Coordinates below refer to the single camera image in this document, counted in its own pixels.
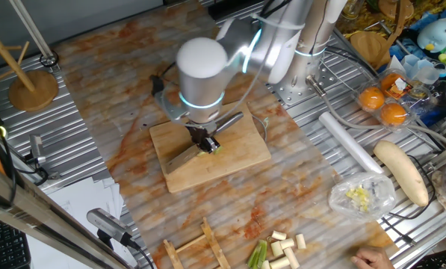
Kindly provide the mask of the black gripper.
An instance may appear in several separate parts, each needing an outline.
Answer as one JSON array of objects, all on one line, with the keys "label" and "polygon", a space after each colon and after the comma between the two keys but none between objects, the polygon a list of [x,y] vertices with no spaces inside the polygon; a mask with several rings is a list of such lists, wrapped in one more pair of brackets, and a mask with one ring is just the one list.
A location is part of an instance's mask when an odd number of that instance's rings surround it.
[{"label": "black gripper", "polygon": [[190,133],[191,140],[198,140],[194,143],[200,151],[206,152],[207,144],[208,153],[216,152],[220,148],[219,142],[213,137],[217,130],[216,123],[209,123],[207,126],[187,127],[187,130]]}]

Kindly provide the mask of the person hand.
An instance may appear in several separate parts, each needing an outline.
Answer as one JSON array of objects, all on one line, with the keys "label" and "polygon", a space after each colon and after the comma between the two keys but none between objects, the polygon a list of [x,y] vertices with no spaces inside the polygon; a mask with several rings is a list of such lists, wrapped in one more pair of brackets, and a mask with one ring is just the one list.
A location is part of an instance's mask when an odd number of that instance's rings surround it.
[{"label": "person hand", "polygon": [[350,258],[358,269],[394,269],[384,249],[362,247]]}]

